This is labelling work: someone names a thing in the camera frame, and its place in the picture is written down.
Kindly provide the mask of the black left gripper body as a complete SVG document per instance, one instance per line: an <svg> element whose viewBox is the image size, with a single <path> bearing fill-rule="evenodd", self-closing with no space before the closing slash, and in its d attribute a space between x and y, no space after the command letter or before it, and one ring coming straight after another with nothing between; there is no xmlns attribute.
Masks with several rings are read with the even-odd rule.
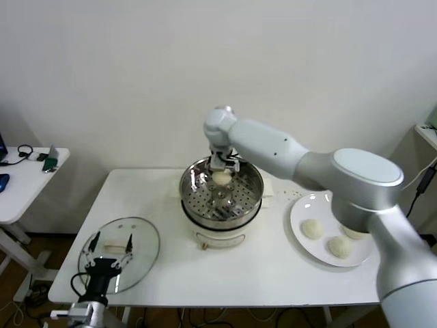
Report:
<svg viewBox="0 0 437 328"><path fill-rule="evenodd" d="M95 265L85 270L89 275L89 283L84 295L80 296L80 302L95 301L107 303L107 290L110 281L120 274L120 268L116 267L116 259L96 258Z"/></svg>

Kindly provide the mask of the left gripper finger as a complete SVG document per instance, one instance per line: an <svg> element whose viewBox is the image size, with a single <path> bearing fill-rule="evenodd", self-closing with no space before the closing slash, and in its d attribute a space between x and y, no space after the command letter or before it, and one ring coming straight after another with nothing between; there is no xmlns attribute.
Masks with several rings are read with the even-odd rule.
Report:
<svg viewBox="0 0 437 328"><path fill-rule="evenodd" d="M121 258L116 260L114 267L116 269L122 270L133 258L132 254L133 242L132 242L132 234L129 236L128 242L126 244L124 254Z"/></svg>
<svg viewBox="0 0 437 328"><path fill-rule="evenodd" d="M87 244L87 246L84 248L84 250L81 252L86 259L85 268L94 267L96 265L94 261L94 251L96 249L96 246L98 244L98 240L100 238L100 231L97 231L95 233L94 237L90 240L90 242Z"/></svg>

